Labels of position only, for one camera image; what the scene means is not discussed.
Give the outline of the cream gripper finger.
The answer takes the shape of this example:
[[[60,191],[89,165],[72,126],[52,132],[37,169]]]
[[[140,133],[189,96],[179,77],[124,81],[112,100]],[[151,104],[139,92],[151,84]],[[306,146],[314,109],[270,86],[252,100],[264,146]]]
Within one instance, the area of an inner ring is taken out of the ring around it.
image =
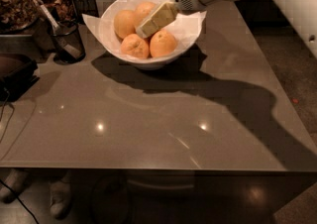
[[[136,33],[141,38],[148,38],[175,21],[177,14],[178,10],[173,2],[160,3],[137,26]]]

